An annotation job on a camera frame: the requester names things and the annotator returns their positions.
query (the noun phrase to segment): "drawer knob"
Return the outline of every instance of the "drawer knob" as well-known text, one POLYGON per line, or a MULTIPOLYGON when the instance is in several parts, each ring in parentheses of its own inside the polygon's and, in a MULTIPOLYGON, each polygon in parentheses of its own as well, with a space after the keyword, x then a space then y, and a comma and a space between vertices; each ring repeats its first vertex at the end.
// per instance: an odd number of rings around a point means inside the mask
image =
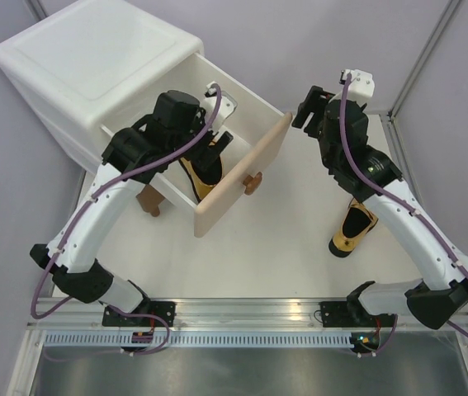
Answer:
POLYGON ((248 175, 244 178, 243 184, 246 187, 244 189, 244 194, 246 196, 252 195, 259 187, 263 180, 263 174, 261 172, 258 172, 258 174, 254 177, 248 175))

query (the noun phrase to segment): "wall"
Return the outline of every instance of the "wall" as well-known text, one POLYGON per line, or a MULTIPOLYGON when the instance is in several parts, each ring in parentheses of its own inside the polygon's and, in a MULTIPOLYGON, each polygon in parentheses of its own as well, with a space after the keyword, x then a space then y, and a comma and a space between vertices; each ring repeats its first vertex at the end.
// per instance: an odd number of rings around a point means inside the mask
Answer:
POLYGON ((468 253, 468 2, 397 119, 424 206, 468 253))
MULTIPOLYGON (((370 111, 391 108, 447 0, 129 0, 201 37, 206 57, 282 110, 343 68, 373 73, 370 111)), ((54 13, 72 0, 40 0, 54 13)))
MULTIPOLYGON (((0 42, 34 22, 21 0, 0 0, 0 42)), ((63 226, 79 176, 0 71, 0 394, 40 276, 28 252, 63 226)))

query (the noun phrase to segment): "cabinet leg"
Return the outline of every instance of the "cabinet leg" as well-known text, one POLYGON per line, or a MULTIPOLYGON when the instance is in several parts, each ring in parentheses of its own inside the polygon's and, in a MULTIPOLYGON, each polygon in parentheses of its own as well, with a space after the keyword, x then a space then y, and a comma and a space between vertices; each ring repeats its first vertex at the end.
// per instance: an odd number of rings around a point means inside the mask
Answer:
POLYGON ((156 191, 152 186, 147 185, 144 187, 142 192, 140 192, 136 199, 140 203, 140 206, 144 212, 149 213, 153 217, 160 216, 159 205, 165 200, 164 196, 156 191))

